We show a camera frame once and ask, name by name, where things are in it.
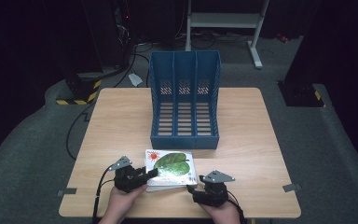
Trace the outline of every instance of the stand leg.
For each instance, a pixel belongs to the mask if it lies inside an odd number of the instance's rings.
[[[255,49],[255,45],[257,43],[258,37],[260,36],[260,30],[263,26],[264,18],[266,17],[267,7],[269,6],[269,0],[265,0],[263,6],[261,8],[260,16],[257,21],[257,26],[255,27],[255,34],[252,41],[248,41],[249,50],[251,51],[252,58],[255,63],[255,68],[262,69],[263,64],[261,63],[260,57],[258,56],[257,50]]]
[[[187,29],[186,29],[186,51],[191,51],[191,0],[188,0]]]

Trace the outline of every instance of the dark background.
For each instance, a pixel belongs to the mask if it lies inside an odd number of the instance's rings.
[[[60,1],[53,2],[60,8]],[[79,0],[64,2],[74,6],[82,4]],[[133,5],[137,36],[168,45],[173,42],[181,27],[186,1],[129,2]],[[219,2],[194,1],[193,9],[255,12],[261,6],[259,0]],[[302,53],[294,60],[294,63],[304,64],[303,69],[291,73],[298,80],[307,73],[312,82],[326,86],[358,151],[358,1],[324,1],[316,10],[319,3],[316,0],[270,1],[261,36],[274,38],[282,34],[289,39],[305,36],[300,46]],[[65,78],[57,64],[57,55],[51,50],[51,31],[46,26],[51,21],[42,5],[41,0],[0,0],[0,144],[17,124],[43,106],[47,88]],[[62,15],[73,18],[70,12]],[[311,23],[312,18],[316,18],[314,23]],[[85,34],[89,32],[87,26],[84,29]],[[78,60],[86,64],[94,59]],[[312,68],[311,74],[305,71],[309,68]]]

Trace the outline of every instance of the metal bracket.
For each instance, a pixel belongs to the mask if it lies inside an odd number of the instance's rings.
[[[132,161],[130,161],[130,159],[128,159],[126,156],[122,156],[115,164],[112,164],[109,167],[109,171],[114,171],[126,166],[129,166],[132,164]]]
[[[214,170],[210,172],[208,175],[204,176],[202,180],[209,183],[223,183],[223,182],[234,181],[235,178],[230,175],[225,175],[217,170]]]

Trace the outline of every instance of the wooden table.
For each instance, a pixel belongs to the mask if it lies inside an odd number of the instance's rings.
[[[121,156],[134,168],[145,166],[151,148],[152,103],[150,89],[103,89],[98,97],[68,189],[60,207],[63,217],[92,217],[95,192],[103,171]],[[227,182],[240,201],[245,217],[299,217],[300,207],[273,131],[260,90],[220,88],[217,149],[192,150],[197,175],[218,170],[234,176]],[[115,172],[106,175],[113,179]],[[107,206],[113,183],[103,186],[98,216]],[[186,188],[146,192],[127,217],[208,217]]]

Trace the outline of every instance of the yellow and black hazard tape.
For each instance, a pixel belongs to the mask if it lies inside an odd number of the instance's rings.
[[[95,97],[97,96],[97,92],[99,87],[101,86],[101,80],[98,80],[94,83],[91,92],[89,93],[88,97],[83,99],[56,99],[58,105],[87,105],[91,104]]]

